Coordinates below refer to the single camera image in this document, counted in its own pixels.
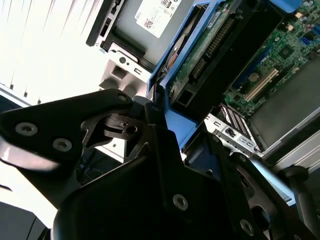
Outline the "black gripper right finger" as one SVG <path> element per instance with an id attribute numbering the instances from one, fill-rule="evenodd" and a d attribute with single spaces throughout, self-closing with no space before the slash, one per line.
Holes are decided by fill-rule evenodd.
<path id="1" fill-rule="evenodd" d="M 204 132 L 211 153 L 217 158 L 231 222 L 237 240 L 310 240 L 312 233 L 264 178 L 239 152 L 227 155 L 217 136 Z"/>

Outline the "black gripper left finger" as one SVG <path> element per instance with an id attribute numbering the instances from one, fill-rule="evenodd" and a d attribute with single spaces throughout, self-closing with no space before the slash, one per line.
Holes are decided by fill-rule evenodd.
<path id="1" fill-rule="evenodd" d="M 0 115 L 1 161 L 52 183 L 67 179 L 85 150 L 116 138 L 125 141 L 123 164 L 71 193 L 58 214 L 188 214 L 188 169 L 160 103 L 107 89 Z"/>

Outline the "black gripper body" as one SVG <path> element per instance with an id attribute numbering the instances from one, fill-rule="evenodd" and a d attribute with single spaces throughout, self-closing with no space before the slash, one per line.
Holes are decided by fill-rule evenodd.
<path id="1" fill-rule="evenodd" d="M 200 154 L 183 162 L 160 116 L 105 122 L 127 133 L 124 163 L 67 198 L 53 240 L 247 240 L 250 208 L 220 140 L 200 132 Z"/>

